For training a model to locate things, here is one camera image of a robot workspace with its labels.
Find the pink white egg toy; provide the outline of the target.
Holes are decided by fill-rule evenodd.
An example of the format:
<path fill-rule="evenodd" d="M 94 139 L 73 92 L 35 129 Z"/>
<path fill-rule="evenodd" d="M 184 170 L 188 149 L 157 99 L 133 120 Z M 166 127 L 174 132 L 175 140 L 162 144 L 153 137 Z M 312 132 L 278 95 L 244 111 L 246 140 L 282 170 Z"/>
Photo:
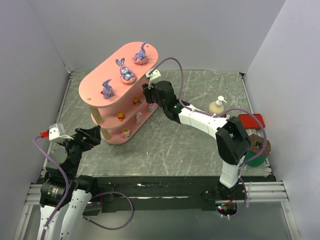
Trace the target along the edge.
<path fill-rule="evenodd" d="M 154 108 L 155 108 L 155 105 L 153 103 L 148 103 L 147 104 L 147 111 L 148 112 L 153 112 L 154 111 Z"/>

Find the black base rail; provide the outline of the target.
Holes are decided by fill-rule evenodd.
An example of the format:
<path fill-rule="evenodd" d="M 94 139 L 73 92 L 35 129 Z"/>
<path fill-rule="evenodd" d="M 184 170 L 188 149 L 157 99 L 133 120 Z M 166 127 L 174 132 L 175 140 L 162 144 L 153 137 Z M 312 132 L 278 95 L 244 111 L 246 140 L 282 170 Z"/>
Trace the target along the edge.
<path fill-rule="evenodd" d="M 201 209 L 215 211 L 218 201 L 244 200 L 241 183 L 228 190 L 217 176 L 84 176 L 69 182 L 62 204 L 72 200 L 74 190 L 91 193 L 103 213 L 117 211 Z"/>

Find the small purple bunny toy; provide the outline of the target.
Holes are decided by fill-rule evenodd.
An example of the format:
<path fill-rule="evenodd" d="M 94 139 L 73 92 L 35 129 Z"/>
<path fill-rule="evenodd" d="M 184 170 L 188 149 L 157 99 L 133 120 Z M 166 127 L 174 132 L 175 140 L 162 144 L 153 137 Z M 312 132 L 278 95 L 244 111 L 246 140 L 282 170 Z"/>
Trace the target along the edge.
<path fill-rule="evenodd" d="M 103 95 L 104 99 L 110 99 L 114 96 L 113 87 L 110 85 L 111 80 L 111 78 L 108 78 L 102 83 L 103 89 L 101 91 L 101 94 Z"/>

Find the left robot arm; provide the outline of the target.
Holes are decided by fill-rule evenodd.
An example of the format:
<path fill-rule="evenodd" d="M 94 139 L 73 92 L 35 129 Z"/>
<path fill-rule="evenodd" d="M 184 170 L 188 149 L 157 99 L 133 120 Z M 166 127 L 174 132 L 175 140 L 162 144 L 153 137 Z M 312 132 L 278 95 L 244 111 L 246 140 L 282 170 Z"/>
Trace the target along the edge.
<path fill-rule="evenodd" d="M 40 188 L 37 239 L 72 240 L 88 202 L 98 192 L 98 180 L 87 175 L 77 176 L 77 171 L 83 153 L 101 143 L 101 127 L 76 128 L 73 135 L 67 135 L 63 124 L 55 123 L 41 132 L 39 138 L 48 138 L 62 146 L 66 156 L 54 161 L 41 151 L 49 165 Z"/>

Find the brown and green roll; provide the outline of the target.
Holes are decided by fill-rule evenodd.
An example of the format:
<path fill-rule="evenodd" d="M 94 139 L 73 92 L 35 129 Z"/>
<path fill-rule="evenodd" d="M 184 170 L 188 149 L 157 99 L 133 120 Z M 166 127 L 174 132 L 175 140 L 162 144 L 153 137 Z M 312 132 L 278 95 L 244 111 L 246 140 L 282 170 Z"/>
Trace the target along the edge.
<path fill-rule="evenodd" d="M 244 161 L 247 161 L 248 159 L 256 156 L 263 148 L 263 145 L 265 142 L 263 137 L 258 136 L 256 134 L 251 134 L 249 136 L 249 138 L 251 140 L 251 146 L 250 146 L 250 148 L 244 158 Z M 270 144 L 269 140 L 267 140 L 266 141 L 266 148 L 263 151 L 263 153 L 260 156 L 256 157 L 255 159 L 249 161 L 247 163 L 247 165 L 249 165 L 251 167 L 258 167 L 258 166 L 262 165 L 265 162 L 268 155 L 270 154 L 270 152 L 271 152 L 271 144 Z"/>

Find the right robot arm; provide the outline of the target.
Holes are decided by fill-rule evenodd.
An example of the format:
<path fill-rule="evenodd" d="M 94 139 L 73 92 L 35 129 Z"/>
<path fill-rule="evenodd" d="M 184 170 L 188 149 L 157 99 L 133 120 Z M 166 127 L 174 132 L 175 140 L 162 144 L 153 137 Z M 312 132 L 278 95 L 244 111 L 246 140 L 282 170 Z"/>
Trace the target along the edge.
<path fill-rule="evenodd" d="M 190 103 L 179 100 L 169 81 L 142 85 L 148 104 L 157 104 L 166 117 L 182 125 L 196 128 L 216 140 L 220 158 L 223 160 L 219 182 L 228 189 L 235 187 L 240 178 L 240 167 L 247 154 L 251 140 L 238 117 L 214 117 Z"/>

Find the cream pump lotion bottle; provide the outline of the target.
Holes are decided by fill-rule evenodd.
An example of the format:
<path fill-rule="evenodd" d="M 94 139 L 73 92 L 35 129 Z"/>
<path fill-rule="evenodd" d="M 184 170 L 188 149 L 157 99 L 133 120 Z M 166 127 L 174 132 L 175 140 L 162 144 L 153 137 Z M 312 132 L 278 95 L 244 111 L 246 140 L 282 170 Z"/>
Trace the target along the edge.
<path fill-rule="evenodd" d="M 208 112 L 212 115 L 219 115 L 224 112 L 224 105 L 226 103 L 225 98 L 223 96 L 218 96 L 216 101 L 210 103 L 208 107 Z"/>

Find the pink toy with yellow top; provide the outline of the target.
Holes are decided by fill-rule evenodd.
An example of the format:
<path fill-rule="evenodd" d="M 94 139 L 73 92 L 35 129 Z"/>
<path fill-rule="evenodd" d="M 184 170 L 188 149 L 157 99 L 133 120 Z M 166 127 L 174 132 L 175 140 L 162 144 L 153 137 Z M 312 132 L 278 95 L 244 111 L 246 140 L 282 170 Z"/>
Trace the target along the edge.
<path fill-rule="evenodd" d="M 131 136 L 131 131 L 130 131 L 130 129 L 129 129 L 129 128 L 124 128 L 124 129 L 122 130 L 122 133 L 120 134 L 120 136 L 121 136 L 122 138 L 124 138 L 124 139 L 130 138 L 130 136 Z"/>

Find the pink blue patterned egg toy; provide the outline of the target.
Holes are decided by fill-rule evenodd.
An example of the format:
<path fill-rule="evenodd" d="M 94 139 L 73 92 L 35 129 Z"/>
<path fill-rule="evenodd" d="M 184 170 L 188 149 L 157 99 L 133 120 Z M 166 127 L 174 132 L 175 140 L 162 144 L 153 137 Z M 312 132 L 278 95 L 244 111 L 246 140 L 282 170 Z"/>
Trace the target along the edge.
<path fill-rule="evenodd" d="M 142 122 L 142 119 L 143 119 L 143 114 L 141 112 L 138 112 L 136 114 L 136 123 L 140 124 Z"/>

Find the orange bear toy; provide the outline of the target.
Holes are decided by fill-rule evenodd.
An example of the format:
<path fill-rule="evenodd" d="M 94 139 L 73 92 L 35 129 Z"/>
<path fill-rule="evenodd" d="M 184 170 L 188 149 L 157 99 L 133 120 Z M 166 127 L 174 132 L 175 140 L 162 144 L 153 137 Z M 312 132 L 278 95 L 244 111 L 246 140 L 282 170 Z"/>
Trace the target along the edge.
<path fill-rule="evenodd" d="M 124 114 L 122 111 L 119 111 L 119 112 L 117 113 L 117 118 L 118 118 L 118 120 L 119 120 L 120 122 L 123 122 L 123 121 L 125 120 L 126 116 L 125 116 L 125 114 Z"/>
<path fill-rule="evenodd" d="M 133 100 L 132 100 L 133 104 L 135 106 L 139 106 L 141 104 L 141 101 L 139 100 L 139 98 L 137 97 L 134 97 Z"/>

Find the electronics board with leds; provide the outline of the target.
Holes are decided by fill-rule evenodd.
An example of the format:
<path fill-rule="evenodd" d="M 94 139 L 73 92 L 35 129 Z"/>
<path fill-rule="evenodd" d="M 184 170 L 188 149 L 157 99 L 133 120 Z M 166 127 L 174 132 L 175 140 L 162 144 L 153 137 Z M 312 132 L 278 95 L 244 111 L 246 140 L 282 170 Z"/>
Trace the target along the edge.
<path fill-rule="evenodd" d="M 220 216 L 233 216 L 237 213 L 238 211 L 238 204 L 237 203 L 217 203 L 216 204 L 216 211 L 217 214 Z"/>

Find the red rectangular box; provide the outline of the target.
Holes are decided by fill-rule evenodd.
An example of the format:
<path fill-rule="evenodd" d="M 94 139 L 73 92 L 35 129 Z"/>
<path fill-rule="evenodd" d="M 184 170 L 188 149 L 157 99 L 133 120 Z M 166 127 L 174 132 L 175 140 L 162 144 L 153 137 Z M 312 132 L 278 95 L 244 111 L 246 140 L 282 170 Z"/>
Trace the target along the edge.
<path fill-rule="evenodd" d="M 265 123 L 261 114 L 253 114 L 257 120 L 261 123 L 262 127 L 265 127 Z M 238 118 L 241 120 L 245 129 L 260 129 L 258 122 L 249 114 L 239 114 Z"/>

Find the pink three-tier shelf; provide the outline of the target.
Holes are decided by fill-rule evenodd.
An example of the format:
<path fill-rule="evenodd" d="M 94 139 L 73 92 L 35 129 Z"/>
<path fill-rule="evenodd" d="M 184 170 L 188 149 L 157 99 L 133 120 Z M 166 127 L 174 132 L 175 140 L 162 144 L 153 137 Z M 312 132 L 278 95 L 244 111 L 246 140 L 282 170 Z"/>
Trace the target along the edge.
<path fill-rule="evenodd" d="M 145 74 L 154 68 L 158 61 L 158 52 L 154 46 L 147 43 L 144 46 L 148 62 L 144 65 L 137 65 L 133 62 L 133 57 L 139 52 L 143 42 L 130 42 L 105 59 L 100 65 L 92 70 L 79 84 L 78 92 L 81 99 L 90 107 L 92 121 L 101 127 L 101 137 L 109 144 L 120 145 L 127 142 L 146 120 L 157 109 L 154 103 L 154 111 L 148 112 L 147 102 L 143 93 L 143 84 L 148 84 Z M 135 83 L 126 85 L 121 82 L 120 67 L 116 64 L 116 59 L 125 58 L 124 64 L 132 70 L 136 76 Z M 113 88 L 114 96 L 104 99 L 101 91 L 102 83 L 111 79 L 110 85 Z M 133 104 L 133 98 L 137 97 L 141 101 L 139 106 Z M 118 120 L 118 112 L 123 112 L 125 119 Z M 136 123 L 136 114 L 143 114 L 141 123 Z M 130 138 L 122 138 L 123 129 L 130 129 Z"/>

